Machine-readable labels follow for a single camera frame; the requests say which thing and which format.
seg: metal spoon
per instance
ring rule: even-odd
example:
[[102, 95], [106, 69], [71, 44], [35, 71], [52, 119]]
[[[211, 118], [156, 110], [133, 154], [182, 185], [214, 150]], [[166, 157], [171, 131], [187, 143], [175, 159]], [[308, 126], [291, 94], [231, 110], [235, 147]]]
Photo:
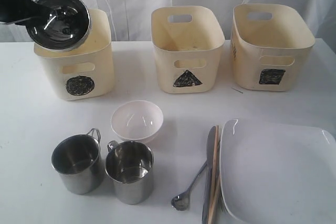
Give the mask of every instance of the metal spoon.
[[184, 191], [183, 193], [181, 193], [181, 194], [175, 196], [174, 198], [172, 198], [170, 204], [176, 210], [178, 210], [178, 211], [184, 211], [184, 210], [188, 209], [188, 207], [190, 205], [190, 192], [191, 192], [191, 189], [193, 188], [193, 185], [197, 181], [198, 177], [204, 171], [205, 167], [206, 167], [206, 162], [203, 164], [203, 166], [201, 167], [201, 169], [199, 169], [197, 175], [195, 176], [194, 180], [189, 185], [188, 189], [186, 191]]

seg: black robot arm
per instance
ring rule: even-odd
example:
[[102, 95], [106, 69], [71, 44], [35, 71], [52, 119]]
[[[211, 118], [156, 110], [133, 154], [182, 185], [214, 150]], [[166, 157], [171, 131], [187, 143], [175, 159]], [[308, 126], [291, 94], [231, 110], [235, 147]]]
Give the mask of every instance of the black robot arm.
[[51, 9], [33, 0], [0, 0], [0, 24], [39, 26], [49, 19]]

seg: black square label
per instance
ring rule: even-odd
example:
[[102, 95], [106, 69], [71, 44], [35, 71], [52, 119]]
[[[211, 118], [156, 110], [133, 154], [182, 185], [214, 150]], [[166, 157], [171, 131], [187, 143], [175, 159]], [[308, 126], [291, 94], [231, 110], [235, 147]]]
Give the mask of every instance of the black square label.
[[279, 85], [285, 72], [283, 69], [264, 69], [261, 71], [259, 84]]

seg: butter knife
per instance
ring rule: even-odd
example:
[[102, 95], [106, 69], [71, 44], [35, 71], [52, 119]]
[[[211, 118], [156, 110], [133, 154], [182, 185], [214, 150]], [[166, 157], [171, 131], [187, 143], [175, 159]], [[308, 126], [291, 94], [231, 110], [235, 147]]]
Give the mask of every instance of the butter knife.
[[204, 203], [202, 211], [202, 224], [207, 224], [210, 205], [210, 193], [211, 193], [211, 176], [213, 168], [214, 147], [215, 147], [216, 127], [213, 126], [209, 131], [208, 140], [206, 144], [206, 184], [204, 192]]

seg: storage basket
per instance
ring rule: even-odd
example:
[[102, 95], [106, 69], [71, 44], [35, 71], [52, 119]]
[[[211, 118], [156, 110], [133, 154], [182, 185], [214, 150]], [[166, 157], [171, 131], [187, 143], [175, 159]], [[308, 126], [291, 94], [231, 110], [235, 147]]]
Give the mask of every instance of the storage basket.
[[56, 95], [64, 100], [96, 97], [112, 90], [114, 68], [111, 32], [102, 10], [89, 10], [92, 30], [86, 41], [68, 52], [52, 52], [34, 45]]
[[293, 8], [238, 5], [231, 35], [235, 81], [246, 89], [289, 90], [314, 43], [313, 34]]
[[210, 9], [174, 6], [155, 10], [152, 41], [163, 91], [196, 93], [212, 88], [225, 38]]

